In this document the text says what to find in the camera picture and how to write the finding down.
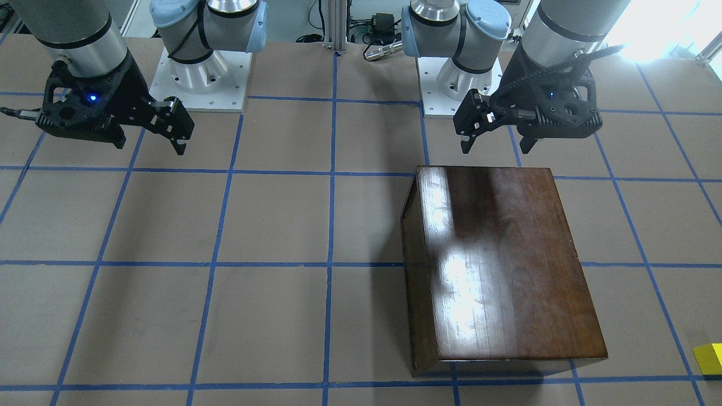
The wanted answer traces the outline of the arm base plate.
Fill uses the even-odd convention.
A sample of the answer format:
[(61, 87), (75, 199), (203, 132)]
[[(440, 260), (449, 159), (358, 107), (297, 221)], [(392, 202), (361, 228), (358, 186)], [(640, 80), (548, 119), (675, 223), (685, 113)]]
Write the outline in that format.
[(426, 118), (452, 118), (471, 89), (489, 98), (503, 76), (498, 58), (492, 69), (482, 74), (461, 71), (449, 58), (418, 58), (417, 68)]
[(163, 49), (149, 93), (175, 96), (189, 112), (242, 113), (253, 53), (214, 51), (198, 64), (181, 64)]

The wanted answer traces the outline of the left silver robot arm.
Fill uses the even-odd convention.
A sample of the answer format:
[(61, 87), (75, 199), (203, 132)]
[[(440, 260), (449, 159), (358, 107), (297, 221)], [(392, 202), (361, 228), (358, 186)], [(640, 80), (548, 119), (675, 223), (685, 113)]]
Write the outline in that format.
[(539, 139), (585, 139), (603, 121), (591, 62), (621, 51), (598, 46), (627, 1), (541, 1), (500, 78), (483, 90), (512, 18), (495, 1), (412, 1), (402, 11), (404, 53), (444, 58), (439, 82), (460, 102), (454, 114), (467, 154), (477, 137), (513, 125), (527, 154)]

